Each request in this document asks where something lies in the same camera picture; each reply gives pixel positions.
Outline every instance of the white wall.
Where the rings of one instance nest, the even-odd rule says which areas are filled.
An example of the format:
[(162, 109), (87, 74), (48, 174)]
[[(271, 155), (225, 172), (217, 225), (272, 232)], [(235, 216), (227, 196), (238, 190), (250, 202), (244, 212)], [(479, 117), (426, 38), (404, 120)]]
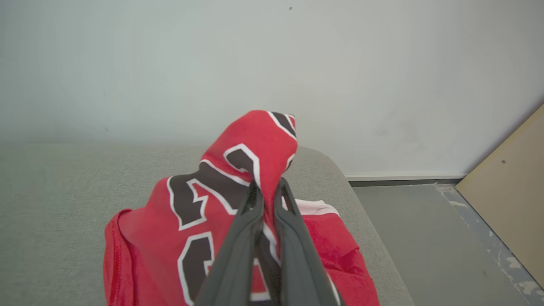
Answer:
[(540, 0), (0, 0), (2, 140), (209, 144), (260, 108), (346, 174), (450, 174), (543, 94)]

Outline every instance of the cardboard panel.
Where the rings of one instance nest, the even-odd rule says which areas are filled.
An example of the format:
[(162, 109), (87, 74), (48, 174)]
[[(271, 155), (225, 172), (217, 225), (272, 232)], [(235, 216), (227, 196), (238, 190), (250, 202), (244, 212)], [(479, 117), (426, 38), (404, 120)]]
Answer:
[(544, 285), (544, 106), (456, 188)]

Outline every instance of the gray couch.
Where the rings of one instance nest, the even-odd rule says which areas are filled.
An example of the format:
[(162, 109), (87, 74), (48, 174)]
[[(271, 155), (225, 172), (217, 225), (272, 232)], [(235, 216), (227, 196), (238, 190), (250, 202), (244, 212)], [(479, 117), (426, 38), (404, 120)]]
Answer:
[[(197, 169), (204, 148), (1, 144), (0, 303), (103, 305), (103, 229), (146, 204), (155, 183)], [(336, 207), (361, 247), (382, 306), (413, 301), (336, 165), (299, 148), (285, 174), (296, 198)]]

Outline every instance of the baseboard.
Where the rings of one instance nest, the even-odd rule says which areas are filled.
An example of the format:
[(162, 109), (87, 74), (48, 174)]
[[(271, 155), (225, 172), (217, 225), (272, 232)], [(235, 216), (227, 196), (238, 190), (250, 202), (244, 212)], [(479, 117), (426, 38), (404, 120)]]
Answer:
[(408, 181), (462, 179), (468, 173), (383, 173), (345, 174), (348, 181)]

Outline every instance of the gray floor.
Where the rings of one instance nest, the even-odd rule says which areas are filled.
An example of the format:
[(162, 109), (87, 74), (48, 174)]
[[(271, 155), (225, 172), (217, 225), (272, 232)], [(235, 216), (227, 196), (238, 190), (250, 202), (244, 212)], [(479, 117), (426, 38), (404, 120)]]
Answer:
[[(464, 221), (467, 215), (462, 218), (463, 213), (472, 213), (475, 222), (486, 227), (476, 212), (459, 213), (454, 209), (469, 205), (446, 198), (448, 194), (462, 199), (451, 186), (354, 187), (354, 191), (416, 305), (541, 303), (541, 288), (537, 285), (535, 291), (525, 296), (524, 285), (529, 282), (515, 283), (500, 265), (500, 249), (497, 261), (476, 232), (481, 229), (471, 228)], [(502, 243), (500, 247), (508, 250)]]

